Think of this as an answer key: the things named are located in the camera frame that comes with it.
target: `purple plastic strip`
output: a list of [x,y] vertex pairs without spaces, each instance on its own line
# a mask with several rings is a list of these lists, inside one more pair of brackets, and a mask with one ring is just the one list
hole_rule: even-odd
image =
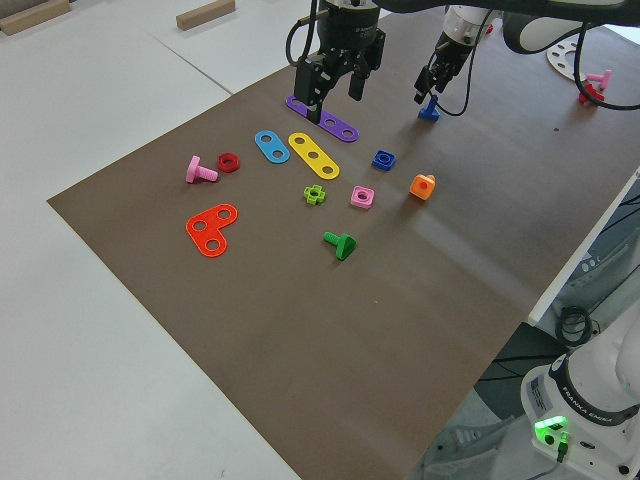
[[[301,101],[296,100],[296,97],[293,95],[287,97],[286,103],[287,107],[294,112],[302,115],[303,117],[307,116],[306,105]],[[347,122],[339,119],[326,110],[322,110],[318,126],[343,142],[355,142],[360,138],[360,132],[358,132],[357,128],[349,125]]]

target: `pink nut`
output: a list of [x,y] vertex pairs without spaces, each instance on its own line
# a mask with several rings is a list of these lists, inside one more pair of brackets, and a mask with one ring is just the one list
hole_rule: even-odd
[[370,188],[356,185],[351,194],[351,205],[368,210],[371,208],[371,205],[373,205],[373,197],[375,194],[376,192]]
[[609,80],[611,79],[611,74],[613,72],[611,70],[605,70],[604,75],[597,75],[595,73],[588,73],[587,80],[590,82],[598,82],[600,84],[600,91],[606,90],[609,86]]
[[218,179],[218,172],[200,166],[200,157],[194,155],[187,167],[187,183],[193,183],[196,178],[203,178],[210,182]]

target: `pink square nut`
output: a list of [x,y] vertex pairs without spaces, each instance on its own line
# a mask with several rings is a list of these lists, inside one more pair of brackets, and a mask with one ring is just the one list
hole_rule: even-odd
[[373,197],[376,192],[370,188],[355,186],[351,194],[351,205],[356,207],[370,209],[373,205]]

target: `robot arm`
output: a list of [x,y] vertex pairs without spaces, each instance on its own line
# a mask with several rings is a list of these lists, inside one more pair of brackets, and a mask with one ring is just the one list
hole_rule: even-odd
[[[477,34],[490,10],[496,12],[495,16],[507,12],[505,41],[518,53],[541,51],[574,33],[582,22],[640,24],[638,0],[463,0],[463,3],[465,6],[454,5],[447,11],[435,61],[422,70],[416,81],[418,103],[433,87],[442,92],[460,72],[475,39],[480,38]],[[292,62],[297,69],[294,95],[308,107],[307,118],[319,122],[324,99],[348,73],[351,73],[349,96],[355,100],[362,98],[365,80],[380,67],[382,60],[385,34],[377,28],[381,7],[409,13],[442,5],[447,5],[446,0],[320,0],[317,13],[320,49],[314,56],[303,55],[298,62]],[[487,18],[485,27],[491,19]]]

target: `brown mat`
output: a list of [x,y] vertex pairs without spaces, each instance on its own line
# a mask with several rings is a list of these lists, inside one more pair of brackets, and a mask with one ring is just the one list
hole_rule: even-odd
[[[284,106],[285,69],[50,200],[305,480],[408,473],[638,166],[638,113],[581,108],[543,55],[498,35],[480,48],[468,115],[417,120],[412,85],[441,18],[386,18],[364,101],[346,82],[333,92],[354,144]],[[637,85],[638,50],[590,38],[610,89]],[[463,83],[445,97],[459,101]],[[340,176],[322,181],[293,153],[268,163],[263,129],[309,133]],[[370,166],[378,149],[398,156],[392,171]],[[191,155],[213,166],[225,151],[239,171],[184,182]],[[437,176],[427,203],[408,194],[417,173]],[[302,198],[314,183],[328,192],[317,207]],[[376,190],[371,210],[349,205],[354,185]],[[220,203],[239,216],[209,259],[185,223]],[[339,262],[326,230],[358,249]]]

